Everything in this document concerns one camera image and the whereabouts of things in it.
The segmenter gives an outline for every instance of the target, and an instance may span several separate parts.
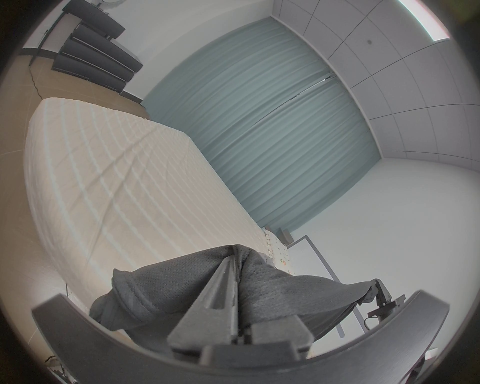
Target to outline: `mattress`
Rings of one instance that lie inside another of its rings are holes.
[[[24,155],[40,239],[90,307],[112,270],[224,244],[269,254],[265,233],[184,133],[77,100],[48,98]]]

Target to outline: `beige bed sheet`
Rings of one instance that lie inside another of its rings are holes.
[[[134,270],[264,232],[184,133],[77,100],[48,98],[25,145],[28,201],[41,241],[87,307]]]

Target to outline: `curtain fold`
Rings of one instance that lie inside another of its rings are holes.
[[[298,228],[380,159],[348,91],[272,18],[201,48],[142,102],[188,134],[261,227]]]

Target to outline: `ceiling light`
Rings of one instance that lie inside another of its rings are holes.
[[[428,7],[419,0],[398,0],[419,21],[433,41],[450,38],[447,29]]]

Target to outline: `white pillow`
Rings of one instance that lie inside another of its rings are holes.
[[[275,236],[274,233],[264,229],[267,238],[267,246],[269,256],[274,260],[276,269],[287,272],[290,275],[295,275],[293,272],[292,263],[288,256],[287,247]]]

